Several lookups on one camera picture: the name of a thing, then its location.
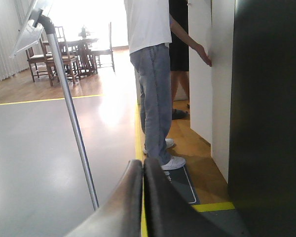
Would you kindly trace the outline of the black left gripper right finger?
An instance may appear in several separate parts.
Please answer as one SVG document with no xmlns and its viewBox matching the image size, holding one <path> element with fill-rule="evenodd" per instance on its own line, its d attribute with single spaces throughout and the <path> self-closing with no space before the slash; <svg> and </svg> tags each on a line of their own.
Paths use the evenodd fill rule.
<svg viewBox="0 0 296 237">
<path fill-rule="evenodd" d="M 155 159 L 144 161 L 144 206 L 150 237 L 247 237 L 231 202 L 190 205 Z"/>
</svg>

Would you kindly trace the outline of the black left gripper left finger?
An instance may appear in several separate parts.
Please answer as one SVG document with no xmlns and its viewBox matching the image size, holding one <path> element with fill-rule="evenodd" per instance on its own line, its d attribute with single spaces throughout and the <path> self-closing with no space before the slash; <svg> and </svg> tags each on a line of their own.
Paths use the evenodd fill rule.
<svg viewBox="0 0 296 237">
<path fill-rule="evenodd" d="M 142 162 L 133 159 L 107 202 L 67 236 L 140 237 L 142 193 Z"/>
</svg>

